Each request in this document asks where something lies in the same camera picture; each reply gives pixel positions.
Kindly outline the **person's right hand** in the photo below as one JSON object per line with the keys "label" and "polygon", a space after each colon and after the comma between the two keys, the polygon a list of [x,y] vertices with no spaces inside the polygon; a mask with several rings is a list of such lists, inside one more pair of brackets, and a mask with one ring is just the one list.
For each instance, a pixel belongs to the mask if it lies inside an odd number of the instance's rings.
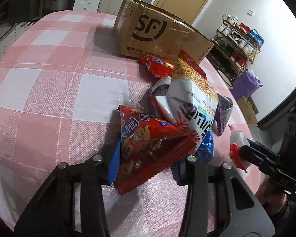
{"label": "person's right hand", "polygon": [[255,193],[256,198],[259,200],[262,206],[265,207],[265,210],[269,216],[272,216],[282,208],[285,207],[287,202],[286,194],[272,194],[268,192],[271,184],[269,181],[269,176],[265,176],[262,183],[260,184],[258,190]]}

